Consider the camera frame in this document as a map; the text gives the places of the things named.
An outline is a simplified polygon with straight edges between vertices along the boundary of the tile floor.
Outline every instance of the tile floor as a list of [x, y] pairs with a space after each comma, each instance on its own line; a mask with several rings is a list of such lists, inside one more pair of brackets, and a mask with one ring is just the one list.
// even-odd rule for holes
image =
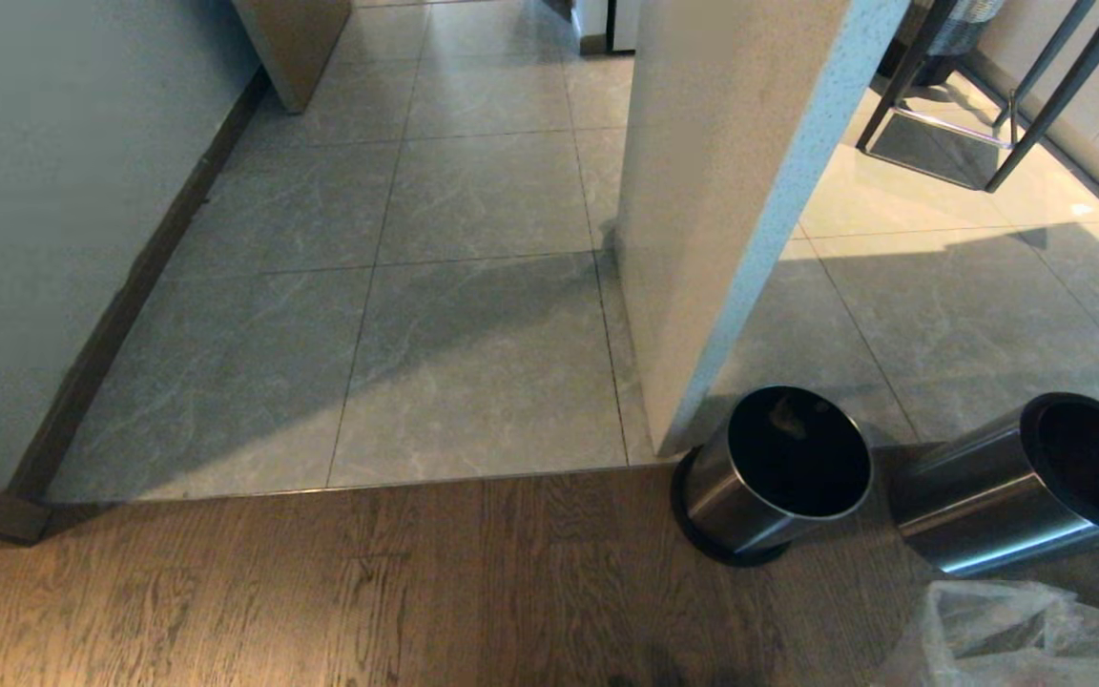
[[[655, 462], [615, 263], [632, 57], [540, 0], [363, 0], [301, 118], [270, 97], [49, 499]], [[968, 79], [911, 106], [988, 121]], [[703, 410], [815, 388], [874, 444], [1099, 397], [1099, 188], [1037, 148], [995, 196], [873, 159], [868, 91]], [[890, 125], [876, 151], [985, 154]]]

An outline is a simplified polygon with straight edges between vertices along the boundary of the metal chair leg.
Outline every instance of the metal chair leg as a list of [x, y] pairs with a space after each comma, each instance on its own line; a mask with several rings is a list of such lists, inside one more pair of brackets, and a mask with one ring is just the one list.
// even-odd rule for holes
[[913, 43], [907, 48], [907, 53], [901, 57], [901, 62], [898, 62], [898, 68], [892, 73], [892, 78], [889, 81], [889, 87], [885, 90], [885, 96], [880, 97], [880, 103], [876, 106], [876, 111], [872, 113], [872, 120], [868, 120], [867, 126], [864, 128], [864, 133], [859, 134], [858, 143], [855, 144], [856, 148], [867, 152], [867, 143], [872, 140], [872, 135], [880, 128], [880, 122], [885, 121], [889, 109], [898, 103], [899, 97], [907, 90], [910, 82], [913, 81], [914, 74], [917, 74], [920, 65], [922, 65], [923, 57], [928, 56], [928, 48], [935, 42], [939, 30], [944, 26], [944, 21], [952, 14], [952, 8], [955, 8], [955, 5], [956, 0], [935, 0], [935, 3], [932, 4], [928, 16], [923, 19], [923, 25], [919, 27], [919, 35], [914, 36]]
[[[1024, 75], [1020, 86], [1015, 87], [1015, 102], [1018, 104], [1032, 90], [1033, 84], [1036, 84], [1037, 79], [1050, 68], [1051, 62], [1054, 62], [1054, 57], [1059, 51], [1063, 51], [1063, 46], [1072, 38], [1072, 34], [1076, 32], [1076, 27], [1080, 26], [1080, 22], [1088, 15], [1088, 10], [1091, 10], [1091, 5], [1095, 3], [1096, 0], [1078, 0], [1072, 5], [1072, 11], [1067, 13], [1059, 29], [1051, 36], [1051, 42], [1045, 44], [1037, 60], [1033, 62], [1033, 66], [1029, 68], [1029, 74]], [[993, 129], [999, 129], [1008, 120], [1008, 115], [1011, 113], [1009, 110], [1009, 108], [1003, 108], [1002, 112], [999, 112], [999, 117], [995, 118], [995, 124], [991, 125]]]
[[1008, 175], [1015, 169], [1015, 166], [1030, 152], [1030, 148], [1033, 148], [1033, 145], [1037, 144], [1037, 141], [1041, 141], [1045, 132], [1051, 129], [1051, 124], [1059, 117], [1065, 106], [1072, 101], [1076, 91], [1080, 90], [1083, 84], [1088, 80], [1088, 76], [1094, 73], [1096, 65], [1099, 65], [1099, 26], [1096, 29], [1096, 33], [1091, 36], [1087, 46], [1083, 48], [1080, 56], [1076, 57], [1072, 70], [1068, 70], [1067, 76], [1063, 77], [1063, 82], [1054, 90], [1054, 96], [1051, 96], [1051, 99], [1046, 101], [1044, 108], [1042, 108], [1042, 112], [1037, 113], [1032, 126], [1029, 126], [1029, 131], [1024, 132], [1020, 144], [1017, 144], [1015, 148], [1012, 148], [1011, 155], [1008, 155], [1008, 159], [990, 177], [990, 181], [986, 186], [986, 191], [995, 192], [998, 190], [1003, 179], [1008, 178]]

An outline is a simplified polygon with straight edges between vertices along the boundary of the wooden floor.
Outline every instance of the wooden floor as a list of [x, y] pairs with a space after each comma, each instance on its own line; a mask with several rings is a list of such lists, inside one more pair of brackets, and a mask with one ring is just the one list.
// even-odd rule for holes
[[[934, 577], [882, 497], [737, 570], [669, 477], [67, 510], [0, 552], [0, 684], [867, 684]], [[1033, 574], [1099, 606], [1099, 552]]]

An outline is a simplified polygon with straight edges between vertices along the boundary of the plastic bag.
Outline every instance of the plastic bag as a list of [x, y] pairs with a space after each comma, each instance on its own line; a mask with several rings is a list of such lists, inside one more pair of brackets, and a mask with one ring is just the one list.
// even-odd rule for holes
[[1099, 610], [1037, 583], [932, 583], [873, 684], [1099, 686]]

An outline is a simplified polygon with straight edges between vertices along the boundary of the stainless steel trash can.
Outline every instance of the stainless steel trash can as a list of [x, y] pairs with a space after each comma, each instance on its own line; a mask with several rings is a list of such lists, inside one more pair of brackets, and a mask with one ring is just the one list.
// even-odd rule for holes
[[872, 455], [837, 406], [803, 388], [765, 387], [677, 466], [673, 505], [699, 551], [754, 566], [846, 517], [869, 488]]
[[901, 535], [952, 575], [1099, 545], [1099, 401], [1043, 395], [904, 466]]

